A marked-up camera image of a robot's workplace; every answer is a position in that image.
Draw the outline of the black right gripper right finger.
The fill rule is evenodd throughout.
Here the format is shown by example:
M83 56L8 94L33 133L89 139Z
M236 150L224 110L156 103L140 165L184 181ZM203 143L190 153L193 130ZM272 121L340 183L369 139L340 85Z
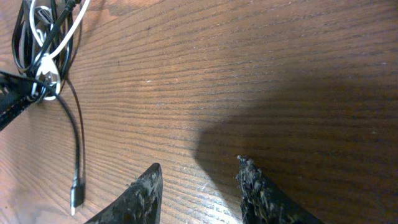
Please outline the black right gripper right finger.
M236 176L241 193L243 223L322 224L308 210L288 197L250 158L238 156Z

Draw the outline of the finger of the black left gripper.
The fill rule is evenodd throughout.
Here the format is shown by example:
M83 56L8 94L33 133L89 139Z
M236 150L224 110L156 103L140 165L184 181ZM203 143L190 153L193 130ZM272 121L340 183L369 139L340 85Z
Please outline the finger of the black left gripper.
M1 130L46 93L42 81L1 71Z

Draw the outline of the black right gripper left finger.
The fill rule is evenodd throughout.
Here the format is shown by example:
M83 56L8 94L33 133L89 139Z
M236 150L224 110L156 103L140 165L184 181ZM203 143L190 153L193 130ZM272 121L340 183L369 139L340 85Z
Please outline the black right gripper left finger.
M153 163L110 205L89 219L89 224L159 224L163 178L159 163Z

